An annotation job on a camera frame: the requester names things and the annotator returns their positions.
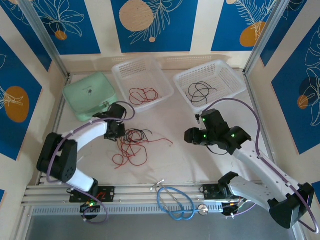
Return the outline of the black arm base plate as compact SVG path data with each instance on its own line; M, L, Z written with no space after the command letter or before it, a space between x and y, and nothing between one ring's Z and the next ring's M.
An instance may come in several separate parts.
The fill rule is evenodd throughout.
M70 203L86 203L92 198L80 193L76 190L68 188L66 192L69 194ZM102 203L111 203L114 201L115 187L114 186L98 186L95 187L93 192L90 193L92 196L100 200Z
M199 191L203 194L205 200L222 200L224 196L217 183L203 184Z

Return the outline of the white plastic mesh basket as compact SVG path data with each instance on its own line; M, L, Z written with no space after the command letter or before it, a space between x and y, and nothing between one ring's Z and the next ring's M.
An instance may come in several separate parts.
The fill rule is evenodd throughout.
M131 59L112 67L112 74L125 101L137 113L145 112L174 94L160 64L151 56Z
M214 60L183 71L175 75L173 81L194 113L246 89L242 77L223 60Z

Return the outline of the blue stethoscope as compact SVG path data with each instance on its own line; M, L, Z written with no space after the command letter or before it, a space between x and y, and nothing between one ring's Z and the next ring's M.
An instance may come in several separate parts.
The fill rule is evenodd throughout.
M156 201L157 205L160 208L160 210L166 214L168 214L173 220L175 221L188 221L191 220L196 213L199 214L208 214L209 209L207 206L200 206L196 208L195 203L193 200L183 191L170 187L170 186L164 186L163 182L165 180L162 179L161 181L157 182L154 184L151 188L150 191L155 191L156 193ZM170 210L169 207L167 206L166 202L164 199L161 197L161 193L165 191L173 200L174 202L178 205L179 210ZM173 195L173 193L177 193L179 195L182 195L185 199L187 199L191 205L191 209L186 209L183 204Z

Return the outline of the aluminium side rail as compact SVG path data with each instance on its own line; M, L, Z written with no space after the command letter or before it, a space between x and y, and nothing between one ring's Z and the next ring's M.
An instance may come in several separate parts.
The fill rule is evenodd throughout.
M59 124L61 121L61 117L62 117L62 112L64 110L65 107L65 98L63 96L63 88L66 87L69 83L71 82L71 75L69 74L68 77L65 78L62 87L59 90L59 98L58 100L55 101L54 103L54 108L51 112L51 116L49 119L49 123L48 123L48 128L46 128L45 130L45 137L52 132L57 132L58 128L59 128Z
M269 139L264 129L262 118L260 116L260 108L256 100L256 94L251 85L251 81L249 77L246 75L244 70L242 71L242 74L243 74L244 82L246 84L247 91L250 97L252 108L254 109L259 119L259 124L260 124L260 131L259 131L260 134L259 134L259 143L258 143L259 149L274 163L275 160L274 160L273 152L271 150Z

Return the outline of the mint green zip case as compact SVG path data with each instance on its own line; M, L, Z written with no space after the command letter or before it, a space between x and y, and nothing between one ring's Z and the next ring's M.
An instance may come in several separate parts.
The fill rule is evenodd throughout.
M80 122L90 120L97 113L106 112L111 104L118 101L114 87L102 72L65 86L62 94Z

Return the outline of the aluminium frame post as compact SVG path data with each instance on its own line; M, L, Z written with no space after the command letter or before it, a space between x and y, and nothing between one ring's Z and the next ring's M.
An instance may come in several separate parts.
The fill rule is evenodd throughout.
M17 0L17 2L25 18L29 22L30 26L32 27L41 44L50 56L51 60L56 64L61 74L66 79L68 79L70 73L68 72L65 64L63 63L53 40L47 32L43 22L41 21L32 3L29 0Z
M277 0L276 5L270 13L270 16L249 56L246 65L243 68L243 74L245 77L249 76L257 60L260 58L261 52L264 50L266 44L268 43L289 2L290 0Z

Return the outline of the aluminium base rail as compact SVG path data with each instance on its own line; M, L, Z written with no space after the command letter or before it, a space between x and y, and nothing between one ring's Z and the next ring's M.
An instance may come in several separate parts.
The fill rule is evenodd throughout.
M204 195L200 192L200 187L203 184L187 184L187 185L173 185L184 193L186 193L194 203L201 203L206 201ZM113 202L106 202L107 204L155 204L157 202L157 195L155 191L150 191L150 185L131 185L113 186L114 198ZM28 186L22 198L22 206L51 206L51 205L71 205L83 204L79 202L70 202L70 194L67 189L73 190L71 187L64 185L37 185Z

